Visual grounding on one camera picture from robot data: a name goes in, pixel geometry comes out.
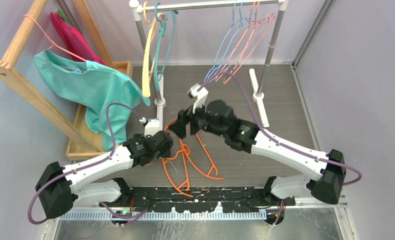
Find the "beige plastic hanger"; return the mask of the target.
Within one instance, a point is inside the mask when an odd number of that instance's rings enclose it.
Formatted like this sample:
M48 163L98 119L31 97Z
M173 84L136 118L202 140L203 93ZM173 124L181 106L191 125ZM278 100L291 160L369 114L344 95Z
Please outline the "beige plastic hanger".
M145 49L144 49L144 57L143 57L143 66L142 66L142 94L144 97L149 98L151 96L151 76L153 74L153 70L151 67L155 66L155 58L151 61L150 65L150 51L151 51L151 44L154 40L155 33L156 33L156 24L157 21L165 20L166 16L164 13L156 13L153 21L147 19L146 15L146 7L148 2L145 1L142 7L142 13L144 20L147 24L149 24L149 31L147 34L146 42L145 42Z

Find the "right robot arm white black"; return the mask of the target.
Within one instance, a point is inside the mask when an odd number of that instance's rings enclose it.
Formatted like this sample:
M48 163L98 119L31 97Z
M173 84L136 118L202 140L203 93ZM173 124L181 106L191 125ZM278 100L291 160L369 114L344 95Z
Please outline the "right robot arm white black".
M317 151L273 135L256 123L238 118L232 107L223 100L214 100L207 106L192 106L179 111L177 120L169 129L179 138L199 131L224 138L226 145L237 151L276 160L300 171L290 177L271 176L263 191L264 201L271 206L289 197L312 196L331 205L339 202L346 169L341 151Z

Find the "pink wire hanger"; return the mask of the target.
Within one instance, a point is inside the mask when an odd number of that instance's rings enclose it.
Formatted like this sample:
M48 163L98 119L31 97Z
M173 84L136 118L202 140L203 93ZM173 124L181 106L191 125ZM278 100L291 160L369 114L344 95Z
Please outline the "pink wire hanger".
M260 11L261 5L260 0L253 2L248 22L245 25L246 29L228 56L226 63L220 68L220 72L237 73L270 30L276 15L273 12L263 13Z
M260 11L261 5L260 0L255 0L252 3L249 16L240 18L239 27L230 38L225 55L215 68L215 73L237 73L256 51L275 18L273 12L263 13Z

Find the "teal plastic hanger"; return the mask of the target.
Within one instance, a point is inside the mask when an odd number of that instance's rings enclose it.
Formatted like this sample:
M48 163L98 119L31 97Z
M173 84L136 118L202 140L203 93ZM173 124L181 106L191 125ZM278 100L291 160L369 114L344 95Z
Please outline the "teal plastic hanger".
M166 34L167 31L167 17L165 16L164 19L160 19L157 16L158 13L158 7L160 5L160 2L157 2L155 4L155 9L154 9L154 15L156 17L157 22L160 24L160 30L159 30L159 35L158 35L158 39L157 39L157 44L156 44L156 49L155 49L155 59L154 59L154 66L152 67L153 69L153 83L155 86L155 91L156 92L160 92L161 91L161 87L159 85L160 81L162 80L162 77L159 75L163 75L165 68L166 68L166 64L171 52L171 47L173 44L173 39L174 39L174 34L175 34L175 29L176 29L176 24L177 24L177 15L179 14L177 10L171 10L168 13L168 18L171 17L172 20L172 31L171 31L171 35L169 37L169 44L167 47L167 51L166 51L166 55L165 55L165 59L164 62L162 64L161 69L158 69L158 59L159 59L159 54L160 54L160 48L161 48L161 43L162 43L162 39Z

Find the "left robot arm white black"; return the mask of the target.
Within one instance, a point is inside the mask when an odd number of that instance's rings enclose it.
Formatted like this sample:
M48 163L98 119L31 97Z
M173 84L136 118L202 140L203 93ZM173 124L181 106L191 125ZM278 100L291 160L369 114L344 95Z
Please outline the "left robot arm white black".
M50 163L35 186L45 217L61 217L74 206L128 205L132 191L125 180L120 177L106 182L98 180L164 157L173 144L172 137L165 131L152 136L135 134L115 150L84 162L65 166L57 161Z

